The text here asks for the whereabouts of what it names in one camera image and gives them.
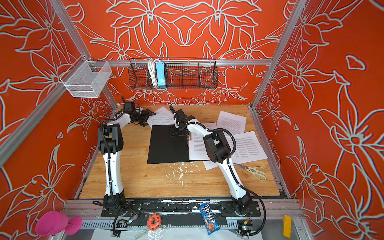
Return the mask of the blue folder black inside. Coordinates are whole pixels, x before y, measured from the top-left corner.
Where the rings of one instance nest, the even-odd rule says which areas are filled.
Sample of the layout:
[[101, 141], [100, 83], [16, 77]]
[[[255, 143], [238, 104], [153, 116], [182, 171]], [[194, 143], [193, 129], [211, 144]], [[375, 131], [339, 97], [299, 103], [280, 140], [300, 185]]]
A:
[[174, 125], [153, 126], [150, 138], [147, 164], [183, 163], [190, 161], [190, 133], [170, 137], [170, 128]]

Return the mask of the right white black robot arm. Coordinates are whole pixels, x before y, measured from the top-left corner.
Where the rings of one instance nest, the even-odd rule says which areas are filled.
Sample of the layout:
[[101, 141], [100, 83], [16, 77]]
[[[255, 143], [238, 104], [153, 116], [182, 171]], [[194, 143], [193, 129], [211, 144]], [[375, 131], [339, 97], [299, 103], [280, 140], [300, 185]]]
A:
[[178, 134], [193, 133], [203, 138], [209, 159], [220, 168], [229, 186], [231, 198], [233, 199], [233, 212], [244, 216], [249, 213], [250, 208], [254, 205], [253, 197], [260, 202], [263, 219], [259, 228], [251, 231], [240, 227], [236, 232], [242, 237], [255, 236], [261, 233], [267, 220], [266, 206], [259, 195], [243, 186], [235, 170], [232, 155], [237, 149], [237, 143], [234, 136], [223, 128], [207, 128], [198, 122], [194, 116], [187, 116], [183, 110], [176, 111], [173, 106], [169, 106], [169, 108], [174, 115], [174, 129]]

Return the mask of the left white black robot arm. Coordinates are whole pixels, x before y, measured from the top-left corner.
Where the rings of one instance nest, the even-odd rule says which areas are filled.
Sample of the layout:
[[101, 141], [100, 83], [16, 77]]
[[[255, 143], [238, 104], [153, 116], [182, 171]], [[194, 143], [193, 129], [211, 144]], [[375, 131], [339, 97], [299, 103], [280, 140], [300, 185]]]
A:
[[122, 129], [128, 124], [147, 126], [148, 119], [156, 113], [142, 109], [139, 104], [123, 101], [123, 108], [110, 118], [101, 121], [98, 127], [98, 149], [103, 155], [106, 168], [106, 193], [103, 202], [103, 217], [125, 214], [131, 203], [126, 200], [121, 179], [120, 159], [124, 148]]

